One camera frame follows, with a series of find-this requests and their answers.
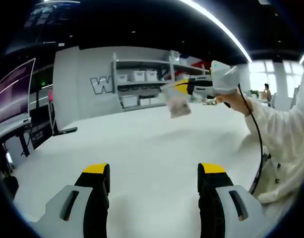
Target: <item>white table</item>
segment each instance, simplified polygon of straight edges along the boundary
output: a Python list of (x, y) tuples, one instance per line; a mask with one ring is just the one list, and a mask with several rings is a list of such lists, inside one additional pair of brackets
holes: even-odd
[(177, 119), (160, 107), (72, 123), (77, 132), (50, 138), (16, 170), (15, 204), (36, 221), (84, 168), (106, 162), (109, 238), (200, 237), (198, 163), (223, 166), (234, 184), (249, 190), (260, 150), (241, 114), (224, 104), (191, 109)]

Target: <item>white sleeve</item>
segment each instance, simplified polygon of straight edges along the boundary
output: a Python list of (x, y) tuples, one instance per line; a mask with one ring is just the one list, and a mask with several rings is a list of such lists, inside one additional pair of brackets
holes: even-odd
[[(296, 105), (288, 112), (279, 112), (250, 100), (263, 144), (272, 156), (294, 158), (304, 137), (304, 74)], [(251, 133), (257, 135), (252, 116), (245, 117), (245, 121)]]

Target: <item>wall logo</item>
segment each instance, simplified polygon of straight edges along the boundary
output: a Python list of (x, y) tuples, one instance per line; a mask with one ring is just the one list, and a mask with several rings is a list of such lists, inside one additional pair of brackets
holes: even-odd
[(90, 78), (90, 82), (95, 95), (113, 93), (112, 76), (101, 76)]

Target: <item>black ceiling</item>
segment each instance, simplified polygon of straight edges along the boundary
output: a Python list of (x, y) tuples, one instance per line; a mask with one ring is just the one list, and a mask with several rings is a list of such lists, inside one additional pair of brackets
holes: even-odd
[[(301, 57), (303, 50), (294, 30), (273, 6), (261, 5), (258, 0), (196, 2), (233, 32), (253, 60)], [(246, 62), (219, 27), (179, 0), (81, 0), (80, 4), (37, 5), (27, 11), (25, 26), (6, 54), (12, 59), (42, 54), (45, 60), (41, 64), (48, 64), (54, 52), (62, 49), (58, 43), (81, 49), (150, 47), (228, 64)]]

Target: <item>person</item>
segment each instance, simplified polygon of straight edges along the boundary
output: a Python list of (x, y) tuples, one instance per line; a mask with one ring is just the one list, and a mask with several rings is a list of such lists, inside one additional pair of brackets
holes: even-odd
[[(217, 95), (245, 116), (254, 136), (257, 129), (242, 96)], [(262, 204), (265, 215), (279, 221), (294, 202), (304, 179), (304, 74), (296, 105), (288, 112), (265, 107), (251, 98), (245, 98), (258, 124), (263, 144), (272, 158), (263, 165), (254, 196)]]
[(264, 84), (264, 87), (265, 87), (264, 92), (266, 93), (268, 106), (270, 107), (271, 106), (270, 101), (272, 100), (272, 94), (271, 94), (271, 91), (270, 91), (270, 87), (267, 83)]

